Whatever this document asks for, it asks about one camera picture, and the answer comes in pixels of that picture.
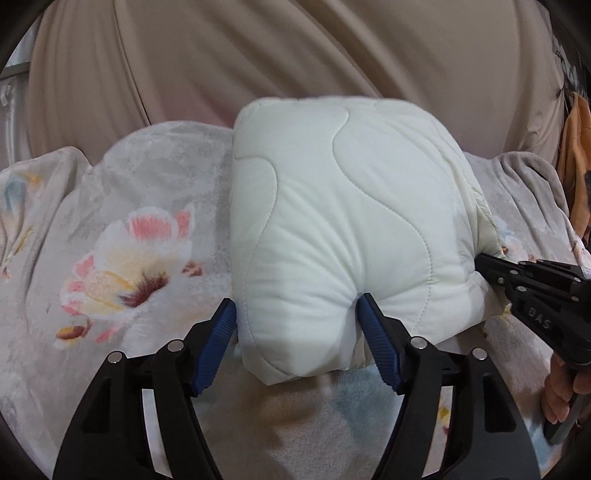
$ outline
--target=stitched seam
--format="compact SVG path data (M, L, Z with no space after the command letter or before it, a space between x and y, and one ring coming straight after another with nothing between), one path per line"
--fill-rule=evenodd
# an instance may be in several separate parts
M265 158L265 157L261 157L260 155L256 155L253 157L241 157L241 158L234 157L234 159L235 159L235 161L265 160L271 166L271 168L273 169L273 173L275 174L275 200L273 201L273 207L271 208L271 211L269 212L269 216L267 217L267 219L265 221L265 225L263 226L263 228L261 230L261 234L259 235L259 238L256 240L254 247L252 247L250 257L248 258L248 261L246 262L246 268L244 269L244 276L242 277L242 302L244 305L244 320L246 322L246 328L248 330L248 334L251 337L252 344L254 345L257 353L261 356L261 358L267 363L267 365L269 367L274 368L277 372L279 372L282 375L286 375L286 376L290 377L291 376L290 374L278 369L269 360L267 360L265 355L262 354L261 350L259 349L258 345L256 344L256 340L254 338L254 335L252 334L251 324L248 322L248 302L246 301L246 279L248 278L248 270L251 267L252 258L255 255L256 249L258 248L258 245L261 241L263 233L265 233L265 230L267 229L267 225L269 224L269 221L271 220L271 217L273 216L273 212L275 212L275 207L277 205L277 193L279 191L279 179L277 176L277 170L275 169L275 166L273 165L271 160L269 160L268 158Z
M421 314L419 315L417 321L414 323L412 329L416 329L418 324L421 322L421 320L423 319L423 315L425 314L425 310L427 309L427 305L429 303L429 299L431 298L431 285L433 284L433 260L431 257L431 251L429 250L429 247L427 245L427 242L425 241L425 239L423 238L423 236L421 235L421 233L417 230L417 228L410 222L408 221L405 217L403 217L402 215L400 215L398 212L396 212L395 210L393 210L392 208L390 208L388 205L386 205L384 202L378 200L375 197L372 197L369 193L367 193L364 189L362 189L359 185L357 185L353 180L351 180L349 178L349 176L345 173L345 171L343 170L343 168L341 168L339 162L336 159L336 154L335 154L335 140L336 137L339 135L339 133L342 132L343 128L345 127L345 125L347 124L347 122L349 121L350 118L350 112L349 109L347 107L343 107L345 109L345 111L347 112L347 118L345 119L345 122L343 123L343 125L339 128L339 130L337 131L337 133L335 133L333 139L332 139L332 154L333 154L333 159L335 161L335 164L337 165L337 167L339 168L340 172L343 174L343 176L351 183L351 185L353 185L355 188L357 188L361 193L363 193L365 196L367 196L368 198L372 199L374 202L379 203L380 205L382 205L383 207L387 208L388 210L390 210L390 212L392 212L394 215L397 215L398 217L400 217L402 220L404 220L407 224L410 225L410 227L416 232L416 234L419 236L419 238L421 239L421 241L423 242L423 245L425 246L425 250L427 251L427 256L429 258L429 278L427 279L427 298L425 299L425 305L423 306L423 310L421 311Z

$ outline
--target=floral blanket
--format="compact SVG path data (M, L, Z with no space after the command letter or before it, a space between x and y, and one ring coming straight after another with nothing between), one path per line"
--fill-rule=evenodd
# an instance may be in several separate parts
M49 477L110 351L153 353L231 296L230 150L229 129L170 122L125 138L95 168L64 148L0 173L0 411ZM503 160L485 162L475 172L509 259L586 261L551 176L531 167L528 184L514 167L503 184L488 169ZM508 202L513 189L531 195ZM548 469L559 451L541 436L537 395L549 351L509 315L442 347L474 346L493 356ZM353 480L371 477L400 402L375 367L266 387L242 368L233 344L194 406L228 480ZM144 404L154 465L170 474L153 395ZM449 408L444 390L426 473L441 461Z

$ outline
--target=bed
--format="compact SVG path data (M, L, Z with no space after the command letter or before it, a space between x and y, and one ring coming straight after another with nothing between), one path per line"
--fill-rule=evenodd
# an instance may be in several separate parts
M27 19L40 13L42 3L27 12ZM564 10L557 11L571 31L579 32L570 24L573 17L563 15ZM7 31L18 30L22 36L28 20L8 25ZM575 36L585 59L584 37ZM9 38L6 51L16 38L18 34ZM118 132L116 136L125 135ZM22 478L51 475L68 419L109 351L119 348L129 356L151 353L166 339L184 336L193 321L209 317L219 299L230 293L228 231L224 230L230 136L224 127L173 122L140 130L109 146L104 155L100 148L74 145L94 155L96 160L91 162L80 150L57 147L54 151L56 145L52 145L36 160L2 173L5 198L12 199L14 209L22 205L11 224L0 291L5 316L2 337L11 339L2 351L2 362L10 367L0 382L0 411L9 427L4 425L0 455L9 471L20 472ZM570 227L564 194L550 165L554 155L547 154L545 161L535 153L489 155L488 160L468 154L467 158L497 217L510 259L547 258L587 266L586 250ZM101 162L93 168L91 163L99 158ZM172 186L177 190L174 198L168 193ZM189 206L192 202L203 207ZM526 213L515 210L515 205L527 202L531 207ZM514 209L505 209L505 204ZM63 290L74 289L79 286L76 282L86 278L91 252L104 253L105 248L126 241L99 244L104 232L117 222L143 221L149 212L142 209L148 206L158 210L151 214L176 225L179 244L186 246L189 237L193 239L191 255L171 274L175 288L160 292L161 309L154 304L147 309L146 301L128 299L130 310L135 311L124 330L113 332L108 321L101 325L94 320L90 325L84 315L76 314L79 306L68 296L75 292ZM193 227L182 234L187 218ZM198 299L199 307L185 298ZM174 321L166 325L149 321L158 315L172 316ZM560 452L543 440L535 395L547 374L548 349L507 314L467 330L442 347L465 351L476 345L493 352L526 418L540 468L548 470ZM515 355L515 345L528 348ZM243 395L229 394L237 386ZM152 415L147 421L152 458L167 473L149 395L145 405ZM434 445L446 435L447 405L449 396L444 394ZM242 466L249 464L258 468L252 470L252 478L327 478L329 467L341 465L331 475L348 479L369 477L375 468L397 401L373 368L265 388L241 369L236 346L228 352L216 384L196 403L196 411L225 478L246 478ZM437 469L441 454L440 448L433 449L431 471ZM315 460L313 471L308 459Z

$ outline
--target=beige fabric backdrop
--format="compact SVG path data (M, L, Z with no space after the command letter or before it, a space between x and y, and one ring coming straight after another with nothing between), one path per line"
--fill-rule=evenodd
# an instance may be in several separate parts
M59 0L31 68L33 154L96 164L148 124L232 125L261 96L413 101L460 146L554 161L563 75L536 0Z

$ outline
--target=silver screw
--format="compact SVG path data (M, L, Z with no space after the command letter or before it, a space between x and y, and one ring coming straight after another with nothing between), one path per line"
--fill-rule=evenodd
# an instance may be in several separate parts
M486 360L488 353L486 353L486 350L484 350L483 348L475 348L472 351L472 355L474 355L474 358L476 358L477 360Z
M107 361L110 364L118 364L121 362L123 358L123 354L121 352L111 352L109 356L107 356Z
M410 344L417 350L423 350L427 348L427 341L423 337L412 337Z
M170 352L180 352L184 347L184 343L182 340L173 340L167 346Z

